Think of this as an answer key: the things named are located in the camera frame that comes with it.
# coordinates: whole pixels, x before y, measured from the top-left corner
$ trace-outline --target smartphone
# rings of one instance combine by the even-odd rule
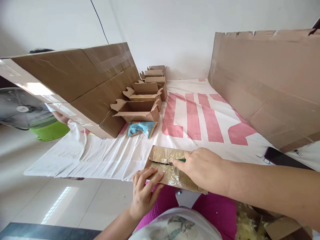
[[[282,152],[279,152],[277,149],[272,147],[268,147],[264,157],[275,165],[303,168],[314,171],[314,169],[309,168],[303,163],[298,162],[297,160],[285,155]]]

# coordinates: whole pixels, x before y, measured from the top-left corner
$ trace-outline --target hand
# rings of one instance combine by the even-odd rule
[[[217,187],[221,187],[222,184],[215,181],[215,177],[220,174],[221,163],[228,161],[206,148],[198,148],[192,153],[185,151],[184,157],[186,162],[174,159],[173,165],[186,173],[199,187],[210,192],[218,192]]]
[[[159,196],[163,184],[157,183],[163,178],[163,172],[154,176],[146,185],[146,180],[152,174],[156,173],[156,168],[146,168],[136,172],[132,177],[133,182],[133,200],[130,206],[130,215],[133,219],[142,219],[148,212],[151,211]]]

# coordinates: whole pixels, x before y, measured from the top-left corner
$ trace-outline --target white cloth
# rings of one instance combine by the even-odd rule
[[[200,213],[188,208],[171,208],[129,238],[222,240],[219,231]]]
[[[266,165],[256,155],[264,155],[272,144],[243,123],[207,80],[168,81],[167,89],[168,99],[162,102],[159,123],[151,139],[143,134],[127,138],[121,133],[116,139],[102,140],[88,135],[73,122],[68,124],[70,132],[24,174],[131,181],[132,175],[144,168],[152,145],[189,151],[205,147],[224,159]],[[316,150],[300,153],[303,158],[313,158],[319,156]],[[299,158],[295,153],[290,156]],[[319,171],[317,158],[304,163]]]
[[[47,107],[47,109],[50,111],[50,112],[56,112],[57,110],[55,110],[53,107],[49,106],[47,103],[44,103]]]

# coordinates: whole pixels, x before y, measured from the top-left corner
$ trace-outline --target person's lap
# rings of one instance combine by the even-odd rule
[[[165,211],[178,207],[174,187],[165,185],[153,209],[143,217],[136,230],[146,226]],[[192,206],[193,210],[204,216],[220,232],[222,239],[234,239],[236,228],[236,203],[234,200],[209,193],[201,194]]]

